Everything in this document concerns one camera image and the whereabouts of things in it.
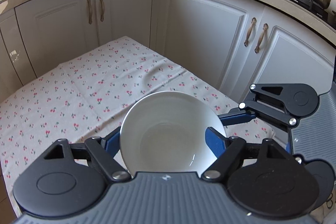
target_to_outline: white tablecloth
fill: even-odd
[[[130,107],[160,90],[188,93],[217,114],[237,103],[195,75],[136,41],[122,37],[59,65],[0,104],[1,167],[7,192],[16,178],[59,138],[83,142],[121,125]],[[274,131],[254,119],[226,128],[248,142],[261,143]],[[116,160],[123,164],[120,154]]]

